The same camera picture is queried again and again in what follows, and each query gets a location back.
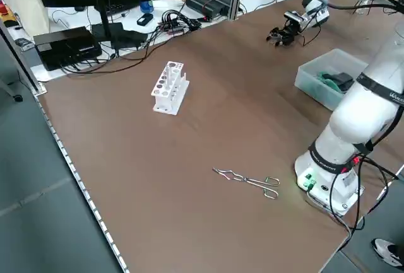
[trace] shoe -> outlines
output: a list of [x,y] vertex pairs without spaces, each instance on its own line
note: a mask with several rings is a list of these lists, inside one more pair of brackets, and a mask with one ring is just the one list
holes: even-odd
[[394,243],[390,243],[381,238],[375,238],[371,242],[373,249],[387,264],[396,267],[397,269],[404,270],[403,260],[400,260],[397,256],[398,246]]

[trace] white test tube rack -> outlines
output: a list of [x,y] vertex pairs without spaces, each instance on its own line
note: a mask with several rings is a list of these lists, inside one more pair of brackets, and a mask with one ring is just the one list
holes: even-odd
[[156,101],[153,111],[177,115],[189,86],[186,73],[181,76],[182,67],[183,63],[171,61],[165,66],[151,92]]

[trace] black strap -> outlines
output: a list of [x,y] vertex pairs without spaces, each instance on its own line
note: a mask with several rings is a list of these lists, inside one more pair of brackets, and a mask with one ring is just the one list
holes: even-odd
[[354,156],[352,159],[350,159],[344,164],[330,163],[318,153],[316,149],[316,141],[314,141],[309,146],[308,150],[311,158],[317,165],[319,165],[322,169],[336,175],[349,172],[352,169],[352,167],[354,167],[359,162],[359,158],[357,156]]
[[391,90],[383,85],[380,85],[378,82],[374,81],[365,74],[361,73],[356,79],[356,82],[369,89],[374,94],[380,96],[381,98],[384,98],[387,101],[391,101],[397,105],[404,106],[404,95],[397,93],[394,90]]

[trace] wooden table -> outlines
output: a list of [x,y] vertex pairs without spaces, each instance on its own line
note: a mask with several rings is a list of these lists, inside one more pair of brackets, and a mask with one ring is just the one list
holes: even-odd
[[[47,84],[40,101],[131,272],[316,272],[346,237],[295,183],[294,160],[330,112],[294,79],[299,65],[334,48],[369,60],[399,16],[331,11],[309,46],[267,44],[267,33],[284,24],[286,10],[301,10],[300,2],[177,38],[127,71]],[[152,110],[150,92],[167,61],[183,62],[191,80],[178,116]],[[128,64],[115,60],[104,70]],[[397,129],[374,158],[396,171],[402,139]],[[277,177],[279,199],[212,167]],[[382,182],[374,170],[362,178],[365,211]]]

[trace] white robotic arm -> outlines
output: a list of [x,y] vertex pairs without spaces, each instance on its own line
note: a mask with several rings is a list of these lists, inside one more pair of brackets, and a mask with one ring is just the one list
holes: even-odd
[[[380,94],[375,87],[381,87],[388,94]],[[358,191],[359,179],[349,163],[358,163],[357,155],[367,155],[360,147],[398,115],[399,107],[404,106],[403,91],[404,24],[399,24],[349,89],[325,130],[309,150],[297,158],[295,172],[299,187],[309,190],[310,195],[327,209],[330,209],[331,199],[333,211],[344,215],[364,189],[361,187]]]
[[302,5],[306,11],[303,15],[296,11],[285,12],[284,16],[288,19],[286,26],[281,30],[279,28],[272,29],[266,40],[276,46],[287,46],[294,41],[294,37],[304,30],[322,25],[330,17],[327,5],[320,0],[303,0]]

